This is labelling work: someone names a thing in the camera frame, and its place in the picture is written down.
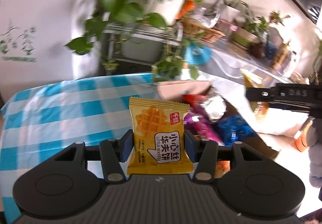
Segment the purple snack bag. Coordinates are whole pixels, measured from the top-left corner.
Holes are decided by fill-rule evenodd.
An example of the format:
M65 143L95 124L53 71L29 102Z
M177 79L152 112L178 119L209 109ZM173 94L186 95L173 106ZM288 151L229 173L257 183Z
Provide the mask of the purple snack bag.
M208 121L192 109L186 114L183 124L185 130L189 130L193 135L198 135L200 139L208 139L217 142L219 145L224 145Z

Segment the yellow waffle packet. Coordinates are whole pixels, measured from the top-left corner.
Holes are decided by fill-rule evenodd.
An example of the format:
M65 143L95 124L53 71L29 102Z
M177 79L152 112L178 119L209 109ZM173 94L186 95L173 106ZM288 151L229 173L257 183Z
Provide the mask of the yellow waffle packet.
M185 151L184 118L189 105L131 97L134 153L127 174L187 174L193 163Z
M268 113L269 104L261 95L261 93L263 93L262 89L264 88L261 85L262 79L246 69L241 69L241 73L244 77L244 85L246 88L245 96L249 102L250 108L253 111L256 120L263 122Z

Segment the red snack bag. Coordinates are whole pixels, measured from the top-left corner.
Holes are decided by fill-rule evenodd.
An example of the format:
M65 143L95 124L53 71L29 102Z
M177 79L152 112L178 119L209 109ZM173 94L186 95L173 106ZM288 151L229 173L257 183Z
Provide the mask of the red snack bag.
M202 104L207 100L206 95L197 95L197 94L183 94L182 95L184 103L188 103L195 112L204 111Z

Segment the silver foil snack packet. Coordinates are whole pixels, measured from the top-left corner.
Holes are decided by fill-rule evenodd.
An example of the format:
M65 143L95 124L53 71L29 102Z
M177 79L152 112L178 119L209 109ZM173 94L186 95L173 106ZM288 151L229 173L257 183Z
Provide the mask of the silver foil snack packet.
M226 112L227 106L225 100L217 93L215 88L210 88L206 96L207 100L202 104L205 109L205 117L209 122L217 122Z

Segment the blue snack bag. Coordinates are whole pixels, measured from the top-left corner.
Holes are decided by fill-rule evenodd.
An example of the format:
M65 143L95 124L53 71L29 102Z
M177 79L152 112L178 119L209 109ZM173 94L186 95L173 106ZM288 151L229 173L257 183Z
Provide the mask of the blue snack bag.
M254 137L254 130L239 114L231 115L216 124L217 132L225 146L232 146L234 142L243 142Z

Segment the orange smiley toy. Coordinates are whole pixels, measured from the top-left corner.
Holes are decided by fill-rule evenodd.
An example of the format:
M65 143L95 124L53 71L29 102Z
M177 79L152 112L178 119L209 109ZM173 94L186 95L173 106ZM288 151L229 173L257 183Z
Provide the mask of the orange smiley toy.
M304 152L308 149L307 144L307 132L310 126L312 125L312 122L310 121L308 124L303 126L295 135L294 139L294 145L296 149L300 152Z

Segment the cardboard box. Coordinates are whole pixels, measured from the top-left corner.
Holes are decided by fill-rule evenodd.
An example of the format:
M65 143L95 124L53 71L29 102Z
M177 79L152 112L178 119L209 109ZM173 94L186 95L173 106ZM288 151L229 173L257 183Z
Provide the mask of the cardboard box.
M160 99L190 105L184 118L185 150L200 166L213 166L212 170L197 169L194 179L209 183L219 169L217 162L234 165L231 147L242 143L245 163L240 174L253 173L268 178L276 173L278 165L272 160L277 153L269 148L249 126L240 113L216 92L208 81L159 82Z

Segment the brown clay teapot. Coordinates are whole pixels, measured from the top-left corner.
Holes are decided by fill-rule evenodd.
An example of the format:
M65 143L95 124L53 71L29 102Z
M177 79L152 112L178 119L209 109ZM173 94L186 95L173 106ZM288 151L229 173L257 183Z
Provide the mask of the brown clay teapot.
M265 57L265 47L262 42L253 43L249 46L248 52L256 59L263 59Z

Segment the green striped pot plant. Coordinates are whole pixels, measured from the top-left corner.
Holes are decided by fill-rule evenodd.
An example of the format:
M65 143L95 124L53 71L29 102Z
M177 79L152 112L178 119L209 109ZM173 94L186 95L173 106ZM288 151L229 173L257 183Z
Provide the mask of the green striped pot plant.
M271 11L266 18L256 16L252 10L249 10L245 15L245 20L233 31L231 41L245 50L249 50L252 45L256 44L266 46L272 38L272 25L284 26L284 21L288 18L291 16L282 16L280 11Z

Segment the blue checkered tablecloth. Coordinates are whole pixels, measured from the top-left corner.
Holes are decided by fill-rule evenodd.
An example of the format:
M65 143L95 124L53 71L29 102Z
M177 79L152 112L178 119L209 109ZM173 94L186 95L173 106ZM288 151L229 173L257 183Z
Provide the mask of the blue checkered tablecloth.
M131 127L130 97L153 98L150 73L63 81L15 94L2 108L1 194L7 223L20 211L18 177L65 147L119 139Z

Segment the white metal plant stand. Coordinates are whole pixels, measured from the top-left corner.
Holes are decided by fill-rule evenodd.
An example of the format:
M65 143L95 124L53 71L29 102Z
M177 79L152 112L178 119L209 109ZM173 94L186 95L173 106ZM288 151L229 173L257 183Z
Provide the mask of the white metal plant stand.
M181 23L166 30L146 24L112 23L100 39L101 63L106 75L150 72L152 65L165 57L165 47L178 47L182 39Z

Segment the pink plastic container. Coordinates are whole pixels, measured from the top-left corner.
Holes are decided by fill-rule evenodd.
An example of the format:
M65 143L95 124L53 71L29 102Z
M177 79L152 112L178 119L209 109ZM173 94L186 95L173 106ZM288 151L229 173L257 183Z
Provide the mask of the pink plastic container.
M238 29L238 26L223 19L218 19L215 28L221 31L224 34L223 37L227 40Z

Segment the wicker basket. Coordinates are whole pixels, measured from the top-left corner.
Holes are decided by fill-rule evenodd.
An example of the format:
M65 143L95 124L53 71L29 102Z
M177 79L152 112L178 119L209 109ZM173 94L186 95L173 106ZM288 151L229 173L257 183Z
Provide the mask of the wicker basket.
M181 19L180 22L185 36L197 38L208 43L214 43L224 37L223 32L218 31L217 29L204 27L191 19L184 18Z

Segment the orange carrot toy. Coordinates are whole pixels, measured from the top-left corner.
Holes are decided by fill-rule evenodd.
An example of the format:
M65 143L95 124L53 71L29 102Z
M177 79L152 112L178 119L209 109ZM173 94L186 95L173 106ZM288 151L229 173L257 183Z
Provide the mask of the orange carrot toy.
M176 19L177 20L181 19L184 15L189 13L194 8L195 8L195 2L193 0L186 0L180 12L176 15Z

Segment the white refrigerator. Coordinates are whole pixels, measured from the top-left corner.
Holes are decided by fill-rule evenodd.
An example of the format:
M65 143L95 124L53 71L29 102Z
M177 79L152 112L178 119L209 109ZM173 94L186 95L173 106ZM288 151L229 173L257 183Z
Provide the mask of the white refrigerator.
M98 56L67 43L84 32L96 0L1 0L1 99L34 86L92 77Z

